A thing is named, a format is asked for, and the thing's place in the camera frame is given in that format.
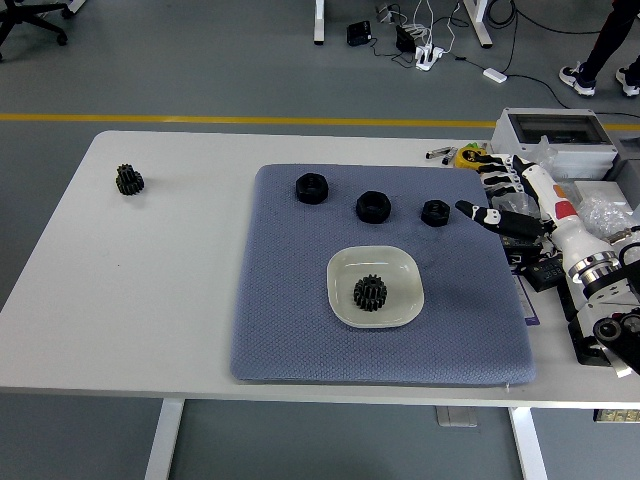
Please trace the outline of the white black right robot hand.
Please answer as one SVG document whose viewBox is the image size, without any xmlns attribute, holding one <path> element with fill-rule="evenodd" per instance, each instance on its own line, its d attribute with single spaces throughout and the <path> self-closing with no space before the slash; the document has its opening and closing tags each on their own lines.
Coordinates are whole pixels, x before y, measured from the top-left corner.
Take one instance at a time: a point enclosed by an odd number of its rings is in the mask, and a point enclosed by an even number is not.
<svg viewBox="0 0 640 480">
<path fill-rule="evenodd" d="M 517 155 L 496 154 L 479 158 L 482 172 L 502 167 L 540 210 L 539 219 L 505 210 L 481 207 L 459 200 L 455 207 L 487 230 L 520 239 L 536 240 L 550 234 L 553 245 L 563 255 L 563 269 L 576 283 L 590 270 L 614 271 L 620 261 L 612 246 L 592 235 L 578 216 L 559 184 L 542 166 Z"/>
</svg>

